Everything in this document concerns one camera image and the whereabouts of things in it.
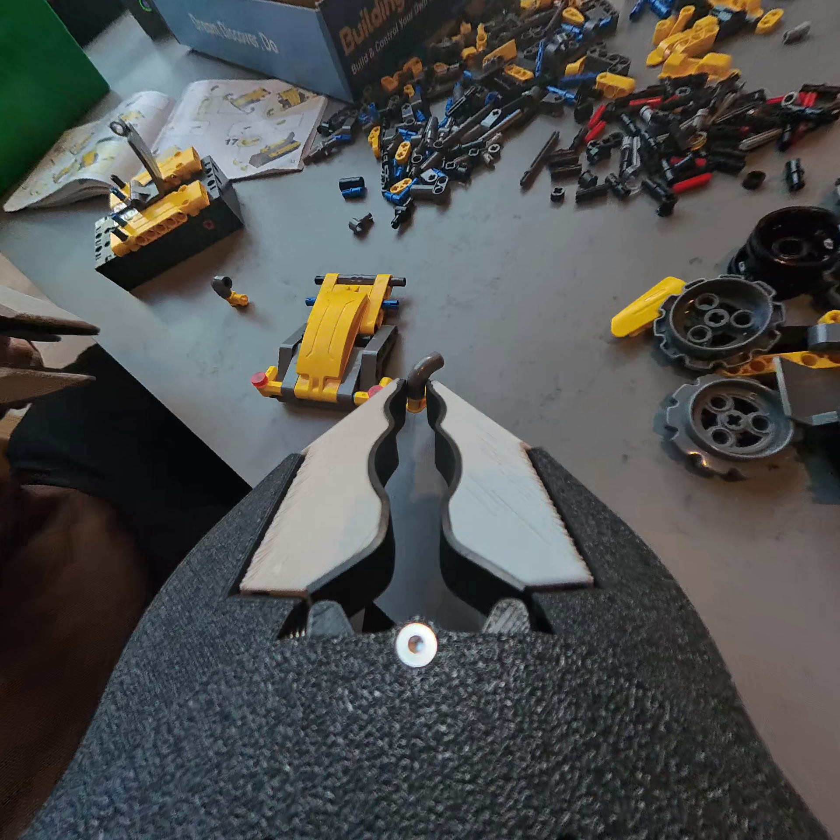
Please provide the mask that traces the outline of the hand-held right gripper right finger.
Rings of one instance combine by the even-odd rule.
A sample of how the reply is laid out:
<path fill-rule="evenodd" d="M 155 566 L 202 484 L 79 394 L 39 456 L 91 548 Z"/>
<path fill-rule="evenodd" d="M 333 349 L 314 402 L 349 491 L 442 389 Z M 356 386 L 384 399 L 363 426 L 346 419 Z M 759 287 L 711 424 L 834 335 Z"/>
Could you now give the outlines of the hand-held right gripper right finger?
<path fill-rule="evenodd" d="M 456 557 L 515 592 L 591 587 L 593 575 L 531 460 L 531 447 L 431 382 L 442 532 Z"/>

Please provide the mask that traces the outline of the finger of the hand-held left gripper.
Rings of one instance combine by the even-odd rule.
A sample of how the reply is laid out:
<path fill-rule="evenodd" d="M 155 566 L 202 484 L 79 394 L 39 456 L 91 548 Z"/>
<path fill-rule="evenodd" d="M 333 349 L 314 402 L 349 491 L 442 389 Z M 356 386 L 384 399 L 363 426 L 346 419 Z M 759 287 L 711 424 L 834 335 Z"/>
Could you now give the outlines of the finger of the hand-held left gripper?
<path fill-rule="evenodd" d="M 1 367 L 1 407 L 27 405 L 42 396 L 95 381 L 87 374 L 40 370 L 30 367 Z"/>
<path fill-rule="evenodd" d="M 1 335 L 5 338 L 60 340 L 64 336 L 98 334 L 98 327 L 51 301 L 1 286 Z"/>

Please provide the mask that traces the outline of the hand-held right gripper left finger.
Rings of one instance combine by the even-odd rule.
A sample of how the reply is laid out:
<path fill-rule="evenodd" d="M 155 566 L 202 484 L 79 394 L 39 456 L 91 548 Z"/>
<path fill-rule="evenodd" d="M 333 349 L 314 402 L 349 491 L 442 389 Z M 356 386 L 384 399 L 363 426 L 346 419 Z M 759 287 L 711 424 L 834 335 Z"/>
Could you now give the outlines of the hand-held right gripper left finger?
<path fill-rule="evenodd" d="M 316 438 L 251 555 L 240 591 L 313 598 L 385 540 L 390 502 L 376 457 L 395 432 L 389 381 Z"/>

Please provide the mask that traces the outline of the yellow and black brick assembly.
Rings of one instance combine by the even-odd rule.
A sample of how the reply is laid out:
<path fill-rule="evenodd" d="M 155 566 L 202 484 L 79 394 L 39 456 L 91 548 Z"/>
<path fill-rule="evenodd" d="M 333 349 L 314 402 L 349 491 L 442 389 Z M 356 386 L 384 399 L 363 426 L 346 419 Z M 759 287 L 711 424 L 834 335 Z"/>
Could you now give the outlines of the yellow and black brick assembly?
<path fill-rule="evenodd" d="M 245 225 L 235 188 L 211 156 L 194 147 L 158 162 L 131 123 L 110 122 L 142 168 L 112 175 L 110 209 L 96 222 L 94 268 L 132 291 Z"/>

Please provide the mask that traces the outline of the yellow curved brick assembly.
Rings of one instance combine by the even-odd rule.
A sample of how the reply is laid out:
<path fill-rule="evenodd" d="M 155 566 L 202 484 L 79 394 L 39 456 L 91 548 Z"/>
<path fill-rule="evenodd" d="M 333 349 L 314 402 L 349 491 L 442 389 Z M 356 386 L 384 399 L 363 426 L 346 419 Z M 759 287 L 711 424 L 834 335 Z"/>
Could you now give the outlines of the yellow curved brick assembly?
<path fill-rule="evenodd" d="M 277 364 L 251 377 L 259 394 L 288 405 L 350 412 L 390 379 L 386 364 L 397 339 L 387 312 L 406 279 L 388 274 L 330 273 L 315 279 L 308 320 L 278 350 Z"/>

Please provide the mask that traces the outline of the pile of small brick parts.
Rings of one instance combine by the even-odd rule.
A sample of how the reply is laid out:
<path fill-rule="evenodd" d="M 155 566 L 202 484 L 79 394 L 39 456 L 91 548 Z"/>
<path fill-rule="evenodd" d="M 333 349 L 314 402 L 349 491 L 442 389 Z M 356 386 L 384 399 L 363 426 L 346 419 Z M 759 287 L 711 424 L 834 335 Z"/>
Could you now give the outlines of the pile of small brick parts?
<path fill-rule="evenodd" d="M 493 169 L 503 141 L 539 114 L 576 124 L 543 168 L 575 182 L 574 201 L 644 192 L 657 214 L 715 173 L 739 175 L 748 155 L 788 151 L 838 122 L 838 86 L 805 83 L 772 97 L 747 90 L 742 73 L 660 80 L 640 87 L 632 60 L 609 43 L 621 20 L 614 2 L 477 2 L 377 88 L 318 126 L 303 156 L 313 165 L 364 136 L 379 163 L 392 227 L 422 201 L 446 203 L 452 182 Z"/>

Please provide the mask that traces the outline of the grey desk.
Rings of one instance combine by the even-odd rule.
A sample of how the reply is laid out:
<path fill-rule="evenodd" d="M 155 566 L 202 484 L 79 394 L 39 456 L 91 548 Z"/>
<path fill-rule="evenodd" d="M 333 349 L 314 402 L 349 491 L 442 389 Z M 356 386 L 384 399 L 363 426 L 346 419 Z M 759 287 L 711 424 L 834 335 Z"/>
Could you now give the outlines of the grey desk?
<path fill-rule="evenodd" d="M 658 217 L 644 194 L 625 203 L 551 204 L 542 173 L 520 178 L 553 130 L 537 117 L 505 143 L 494 170 L 421 205 L 396 232 L 364 140 L 292 175 L 240 182 L 245 229 L 131 295 L 93 268 L 103 201 L 2 213 L 2 253 L 61 307 L 96 323 L 100 344 L 250 485 L 327 429 L 335 413 L 262 398 L 250 377 L 306 316 L 314 276 L 378 270 L 404 276 L 402 373 L 440 351 L 443 383 L 523 441 L 545 448 L 648 543 L 716 640 L 750 717 L 793 786 L 838 837 L 838 456 L 825 432 L 778 468 L 744 481 L 688 470 L 663 446 L 655 416 L 682 382 L 646 336 L 613 340 L 610 321 L 667 276 L 726 269 L 761 216 L 835 204 L 838 125 L 791 150 L 805 188 L 789 194 L 789 157 L 751 157 L 766 172 L 679 199 Z M 361 175 L 346 201 L 339 179 Z M 352 217 L 372 213 L 363 238 Z M 234 308 L 211 288 L 231 277 Z"/>

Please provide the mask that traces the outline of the green storage box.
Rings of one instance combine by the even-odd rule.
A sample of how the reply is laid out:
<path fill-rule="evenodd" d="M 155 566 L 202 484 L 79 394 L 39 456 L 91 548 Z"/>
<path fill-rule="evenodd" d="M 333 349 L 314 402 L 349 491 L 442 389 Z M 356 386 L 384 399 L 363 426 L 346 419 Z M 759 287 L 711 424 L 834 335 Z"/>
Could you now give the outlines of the green storage box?
<path fill-rule="evenodd" d="M 45 1 L 1 2 L 1 193 L 110 90 Z"/>

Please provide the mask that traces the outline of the instruction booklet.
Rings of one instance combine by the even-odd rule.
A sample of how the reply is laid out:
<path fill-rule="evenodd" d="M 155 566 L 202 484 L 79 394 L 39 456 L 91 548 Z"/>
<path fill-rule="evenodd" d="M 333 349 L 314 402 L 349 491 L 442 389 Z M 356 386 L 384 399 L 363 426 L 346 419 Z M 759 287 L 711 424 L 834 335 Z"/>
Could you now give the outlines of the instruction booklet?
<path fill-rule="evenodd" d="M 138 157 L 110 128 L 115 119 L 134 126 L 161 170 L 169 157 L 194 148 L 231 181 L 298 172 L 327 104 L 277 79 L 200 80 L 178 101 L 140 91 L 99 121 L 64 132 L 3 210 L 75 203 L 107 194 L 112 175 L 125 182 L 139 175 Z"/>

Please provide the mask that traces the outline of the yellow curved panel piece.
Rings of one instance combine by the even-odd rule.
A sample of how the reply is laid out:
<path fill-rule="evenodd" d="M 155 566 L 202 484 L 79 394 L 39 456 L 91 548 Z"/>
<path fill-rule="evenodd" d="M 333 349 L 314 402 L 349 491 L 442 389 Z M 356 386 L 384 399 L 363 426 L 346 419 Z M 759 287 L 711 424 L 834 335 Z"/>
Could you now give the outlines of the yellow curved panel piece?
<path fill-rule="evenodd" d="M 612 336 L 624 339 L 645 332 L 657 319 L 663 303 L 671 296 L 680 294 L 685 286 L 686 283 L 677 277 L 662 279 L 613 317 Z"/>

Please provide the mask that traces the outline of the pile of wheels and tires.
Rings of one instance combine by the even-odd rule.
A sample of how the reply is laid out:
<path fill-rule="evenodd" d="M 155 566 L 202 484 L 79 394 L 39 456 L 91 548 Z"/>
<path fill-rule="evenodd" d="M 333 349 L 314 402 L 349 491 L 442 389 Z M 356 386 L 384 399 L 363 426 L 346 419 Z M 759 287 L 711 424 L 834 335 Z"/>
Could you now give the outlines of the pile of wheels and tires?
<path fill-rule="evenodd" d="M 669 363 L 695 377 L 661 411 L 667 446 L 693 470 L 744 480 L 789 453 L 795 418 L 784 368 L 838 377 L 838 213 L 786 206 L 762 217 L 728 263 L 666 294 L 653 335 Z M 827 304 L 816 324 L 790 324 L 785 303 Z"/>

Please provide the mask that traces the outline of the person in brown shirt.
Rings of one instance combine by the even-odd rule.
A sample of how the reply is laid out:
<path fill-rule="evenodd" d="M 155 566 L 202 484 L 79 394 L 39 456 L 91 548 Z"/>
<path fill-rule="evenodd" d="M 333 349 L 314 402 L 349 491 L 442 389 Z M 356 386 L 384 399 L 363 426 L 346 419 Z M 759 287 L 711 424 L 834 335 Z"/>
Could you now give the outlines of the person in brown shirt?
<path fill-rule="evenodd" d="M 19 837 L 72 761 L 148 589 L 110 505 L 73 489 L 2 487 L 2 838 Z"/>

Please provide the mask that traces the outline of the black axle rod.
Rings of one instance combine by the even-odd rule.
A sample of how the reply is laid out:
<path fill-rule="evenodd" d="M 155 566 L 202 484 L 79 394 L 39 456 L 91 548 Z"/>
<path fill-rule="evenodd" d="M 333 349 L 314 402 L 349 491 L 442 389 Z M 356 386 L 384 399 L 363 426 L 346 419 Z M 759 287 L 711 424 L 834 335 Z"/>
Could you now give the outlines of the black axle rod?
<path fill-rule="evenodd" d="M 521 176 L 519 187 L 523 192 L 529 190 L 534 184 L 547 164 L 547 160 L 558 150 L 559 142 L 560 132 L 558 130 L 552 131 Z"/>

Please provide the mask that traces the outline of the blue cardboard kit box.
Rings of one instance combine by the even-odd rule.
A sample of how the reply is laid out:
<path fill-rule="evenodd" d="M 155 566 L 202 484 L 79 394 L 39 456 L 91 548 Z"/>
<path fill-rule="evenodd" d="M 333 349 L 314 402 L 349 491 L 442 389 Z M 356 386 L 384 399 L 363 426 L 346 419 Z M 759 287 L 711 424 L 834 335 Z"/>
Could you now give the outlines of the blue cardboard kit box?
<path fill-rule="evenodd" d="M 157 1 L 183 46 L 345 102 L 378 88 L 477 2 Z"/>

